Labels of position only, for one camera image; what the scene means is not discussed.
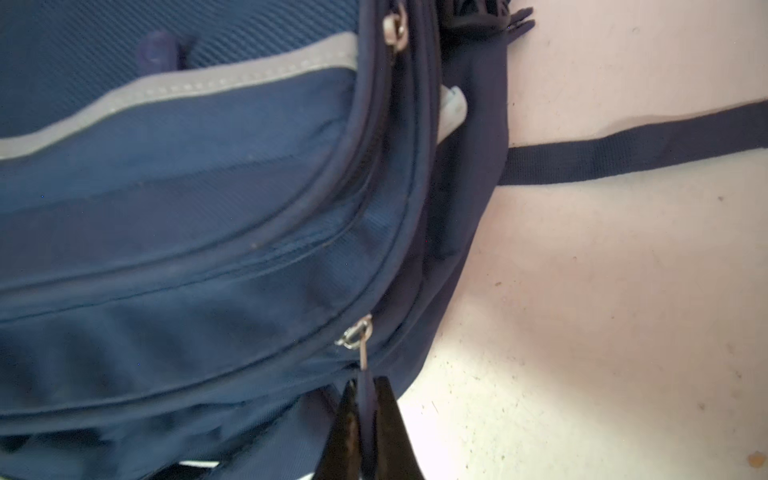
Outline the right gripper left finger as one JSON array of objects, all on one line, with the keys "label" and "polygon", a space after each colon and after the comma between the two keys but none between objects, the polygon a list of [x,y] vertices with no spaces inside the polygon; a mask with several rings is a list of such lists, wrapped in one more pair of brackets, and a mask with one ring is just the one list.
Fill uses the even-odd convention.
[{"label": "right gripper left finger", "polygon": [[345,386],[323,452],[315,468],[314,480],[359,480],[362,454],[357,386]]}]

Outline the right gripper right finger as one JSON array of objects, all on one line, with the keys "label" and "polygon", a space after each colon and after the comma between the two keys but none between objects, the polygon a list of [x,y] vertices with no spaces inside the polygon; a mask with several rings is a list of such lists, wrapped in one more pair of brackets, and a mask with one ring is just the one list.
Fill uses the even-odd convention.
[{"label": "right gripper right finger", "polygon": [[424,480],[388,378],[374,379],[377,396],[374,479]]}]

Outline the navy blue backpack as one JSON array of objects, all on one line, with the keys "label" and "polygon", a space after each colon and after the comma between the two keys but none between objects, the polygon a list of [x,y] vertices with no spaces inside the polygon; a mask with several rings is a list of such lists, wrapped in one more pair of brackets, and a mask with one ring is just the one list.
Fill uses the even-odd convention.
[{"label": "navy blue backpack", "polygon": [[505,1],[5,1],[1,475],[314,475],[420,372],[498,186],[767,144],[767,104],[510,147]]}]

